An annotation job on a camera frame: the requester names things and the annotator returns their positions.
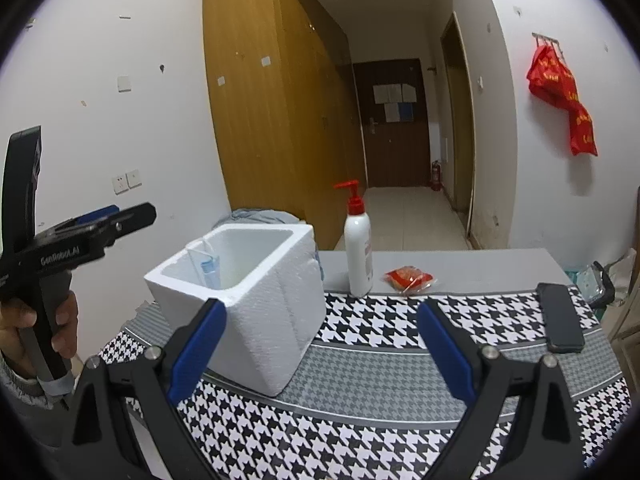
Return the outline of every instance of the styrofoam box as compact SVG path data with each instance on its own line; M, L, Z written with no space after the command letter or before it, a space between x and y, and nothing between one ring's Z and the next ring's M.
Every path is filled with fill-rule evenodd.
M313 228L226 224L204 239L220 257L220 290L200 284L186 250L149 272L146 284L174 329L188 324L207 299L222 301L226 329L209 368L276 396L326 315ZM189 247L197 245L196 241Z

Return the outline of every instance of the houndstooth tablecloth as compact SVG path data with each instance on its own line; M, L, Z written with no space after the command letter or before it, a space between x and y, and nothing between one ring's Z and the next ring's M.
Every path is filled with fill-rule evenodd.
M581 354L560 355L588 465L617 430L630 399L609 343L577 289L574 307L585 335ZM180 411L216 472L233 479L418 479L452 435L465 406L453 399L418 336L423 298L327 293L327 316L298 370L275 399L208 372ZM478 344L535 362L546 352L535 292L435 294L452 322ZM172 330L157 305L102 351L130 360ZM136 400L131 409L141 415ZM491 472L511 427L508 399L474 478Z

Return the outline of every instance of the gray table surface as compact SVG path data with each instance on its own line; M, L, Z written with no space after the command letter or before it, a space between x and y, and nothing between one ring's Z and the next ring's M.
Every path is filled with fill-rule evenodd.
M320 251L324 290L348 292L344 251ZM383 275L402 266L415 266L437 282L432 292L482 293L535 290L540 282L571 285L546 249L494 251L374 251L373 288L370 294L393 293Z

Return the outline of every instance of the fire extinguisher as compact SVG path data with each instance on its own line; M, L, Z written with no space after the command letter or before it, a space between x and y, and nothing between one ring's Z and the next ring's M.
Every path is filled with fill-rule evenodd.
M431 163L431 189L440 191L442 188L442 167L439 161L434 160Z

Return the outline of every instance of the red packaged snack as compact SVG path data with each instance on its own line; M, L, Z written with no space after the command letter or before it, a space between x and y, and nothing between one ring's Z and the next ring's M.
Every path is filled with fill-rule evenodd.
M433 276L412 266L394 269L386 273L384 279L403 294L418 294L434 283Z

